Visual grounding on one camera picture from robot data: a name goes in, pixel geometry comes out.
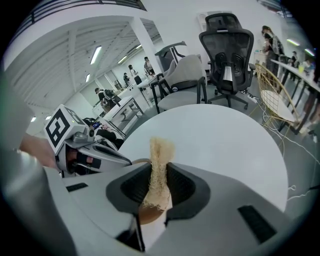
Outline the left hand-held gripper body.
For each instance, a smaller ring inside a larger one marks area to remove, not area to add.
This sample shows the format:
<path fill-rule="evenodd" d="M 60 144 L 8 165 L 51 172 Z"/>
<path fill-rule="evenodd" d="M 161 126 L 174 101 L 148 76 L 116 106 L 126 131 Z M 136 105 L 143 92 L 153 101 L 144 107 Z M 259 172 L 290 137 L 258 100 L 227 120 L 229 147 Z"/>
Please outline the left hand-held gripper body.
<path fill-rule="evenodd" d="M 104 162 L 90 155 L 96 145 L 95 131 L 70 108 L 59 105 L 46 124 L 44 134 L 62 177 L 105 171 Z"/>

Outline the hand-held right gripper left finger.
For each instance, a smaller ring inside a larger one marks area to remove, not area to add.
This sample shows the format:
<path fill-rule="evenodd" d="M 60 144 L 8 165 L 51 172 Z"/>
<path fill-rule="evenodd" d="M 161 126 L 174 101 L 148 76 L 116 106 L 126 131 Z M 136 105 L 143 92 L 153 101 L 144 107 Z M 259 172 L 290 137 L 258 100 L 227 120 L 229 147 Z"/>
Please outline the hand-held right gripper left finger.
<path fill-rule="evenodd" d="M 138 210 L 151 164 L 62 178 L 45 168 L 48 187 L 77 256 L 143 256 Z"/>

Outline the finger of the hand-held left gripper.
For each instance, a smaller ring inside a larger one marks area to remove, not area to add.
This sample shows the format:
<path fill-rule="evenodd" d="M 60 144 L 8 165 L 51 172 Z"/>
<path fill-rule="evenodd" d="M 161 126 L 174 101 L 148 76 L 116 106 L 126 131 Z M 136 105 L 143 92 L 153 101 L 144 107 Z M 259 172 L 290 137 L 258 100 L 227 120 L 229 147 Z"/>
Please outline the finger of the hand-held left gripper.
<path fill-rule="evenodd" d="M 92 167 L 99 172 L 114 171 L 132 165 L 128 158 L 105 145 L 95 143 L 92 153 Z"/>

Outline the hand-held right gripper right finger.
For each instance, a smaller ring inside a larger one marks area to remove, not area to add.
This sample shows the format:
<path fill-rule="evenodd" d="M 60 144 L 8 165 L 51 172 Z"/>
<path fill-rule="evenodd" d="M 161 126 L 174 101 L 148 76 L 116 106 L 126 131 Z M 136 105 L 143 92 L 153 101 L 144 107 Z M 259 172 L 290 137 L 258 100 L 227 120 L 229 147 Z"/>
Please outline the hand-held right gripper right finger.
<path fill-rule="evenodd" d="M 173 207 L 151 256 L 269 256 L 290 219 L 244 183 L 178 163 L 167 165 Z"/>

